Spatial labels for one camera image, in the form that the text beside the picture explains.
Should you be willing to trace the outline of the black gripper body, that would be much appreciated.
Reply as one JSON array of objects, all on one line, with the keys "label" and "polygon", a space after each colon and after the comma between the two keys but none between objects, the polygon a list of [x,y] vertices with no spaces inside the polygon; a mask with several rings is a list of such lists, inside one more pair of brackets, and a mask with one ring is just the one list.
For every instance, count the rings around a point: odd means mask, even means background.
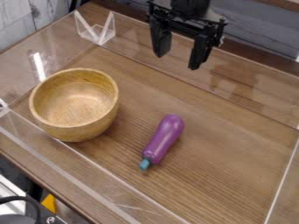
[{"label": "black gripper body", "polygon": [[212,46],[222,44],[228,20],[210,9],[210,0],[148,0],[148,22],[156,18],[172,31],[194,38],[204,29],[209,31]]}]

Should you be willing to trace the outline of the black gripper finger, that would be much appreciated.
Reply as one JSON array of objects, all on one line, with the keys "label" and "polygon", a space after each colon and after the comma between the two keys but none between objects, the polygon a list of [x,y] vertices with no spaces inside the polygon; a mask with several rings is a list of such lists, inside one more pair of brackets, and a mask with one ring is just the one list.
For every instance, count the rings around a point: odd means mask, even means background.
[{"label": "black gripper finger", "polygon": [[200,34],[193,40],[193,48],[190,49],[190,58],[188,68],[196,70],[201,63],[206,61],[210,53],[210,38],[205,34]]},{"label": "black gripper finger", "polygon": [[154,55],[161,58],[170,50],[172,33],[168,24],[156,18],[149,18],[150,39]]}]

